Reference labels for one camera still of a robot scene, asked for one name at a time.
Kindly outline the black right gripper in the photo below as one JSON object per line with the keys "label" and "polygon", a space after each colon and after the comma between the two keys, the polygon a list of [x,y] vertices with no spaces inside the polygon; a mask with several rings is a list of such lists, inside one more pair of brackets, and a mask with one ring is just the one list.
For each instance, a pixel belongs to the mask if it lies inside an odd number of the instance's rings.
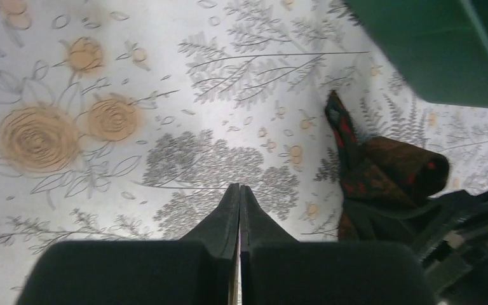
{"label": "black right gripper", "polygon": [[419,208],[346,200],[344,211],[358,239],[408,246],[440,301],[488,304],[488,191],[456,191]]}

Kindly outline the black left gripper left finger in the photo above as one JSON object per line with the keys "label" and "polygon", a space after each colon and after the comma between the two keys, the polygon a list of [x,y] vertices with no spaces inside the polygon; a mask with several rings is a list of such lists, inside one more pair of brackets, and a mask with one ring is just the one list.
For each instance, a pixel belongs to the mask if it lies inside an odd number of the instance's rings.
{"label": "black left gripper left finger", "polygon": [[240,187],[178,240],[62,241],[39,258],[19,304],[234,304]]}

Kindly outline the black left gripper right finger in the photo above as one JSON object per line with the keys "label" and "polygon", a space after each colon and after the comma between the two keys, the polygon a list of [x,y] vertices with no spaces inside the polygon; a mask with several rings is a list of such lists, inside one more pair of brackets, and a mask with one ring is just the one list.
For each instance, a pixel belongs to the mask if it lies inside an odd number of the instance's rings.
{"label": "black left gripper right finger", "polygon": [[398,243],[304,242],[240,189],[244,304],[434,304],[414,254]]}

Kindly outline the brown red floral tie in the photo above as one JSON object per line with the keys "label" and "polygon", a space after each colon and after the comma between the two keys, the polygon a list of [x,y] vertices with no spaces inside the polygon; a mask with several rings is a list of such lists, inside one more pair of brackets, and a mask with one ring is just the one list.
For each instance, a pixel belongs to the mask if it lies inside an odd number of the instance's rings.
{"label": "brown red floral tie", "polygon": [[335,91],[328,95],[325,115],[335,136],[344,197],[338,239],[411,243],[429,211],[429,197],[446,186],[447,158],[382,136],[358,143]]}

